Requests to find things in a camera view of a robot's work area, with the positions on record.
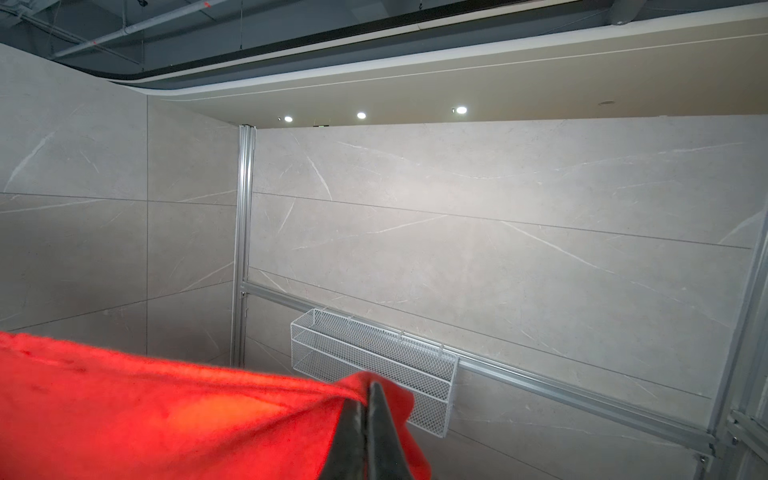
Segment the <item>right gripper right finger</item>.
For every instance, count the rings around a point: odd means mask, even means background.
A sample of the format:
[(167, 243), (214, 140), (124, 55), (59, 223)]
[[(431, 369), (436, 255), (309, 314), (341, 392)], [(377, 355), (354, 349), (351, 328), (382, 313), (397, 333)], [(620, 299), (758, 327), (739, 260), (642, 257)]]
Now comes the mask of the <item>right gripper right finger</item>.
[(383, 386), (369, 388), (366, 419), (366, 478), (412, 480)]

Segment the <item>bright red t shirt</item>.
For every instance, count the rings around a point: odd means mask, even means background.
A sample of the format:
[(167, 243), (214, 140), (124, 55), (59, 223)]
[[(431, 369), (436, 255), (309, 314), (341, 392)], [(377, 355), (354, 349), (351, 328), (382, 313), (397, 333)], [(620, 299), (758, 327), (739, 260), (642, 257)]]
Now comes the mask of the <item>bright red t shirt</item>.
[(383, 386), (413, 479), (414, 396), (373, 373), (327, 384), (26, 334), (1, 337), (5, 479), (319, 479), (345, 400)]

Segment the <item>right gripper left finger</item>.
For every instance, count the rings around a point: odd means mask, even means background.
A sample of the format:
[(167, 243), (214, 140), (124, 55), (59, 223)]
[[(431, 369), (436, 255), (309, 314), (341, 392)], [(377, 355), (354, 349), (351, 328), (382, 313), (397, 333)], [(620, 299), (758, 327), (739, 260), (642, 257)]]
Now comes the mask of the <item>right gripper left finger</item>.
[(366, 407), (345, 400), (320, 480), (366, 478)]

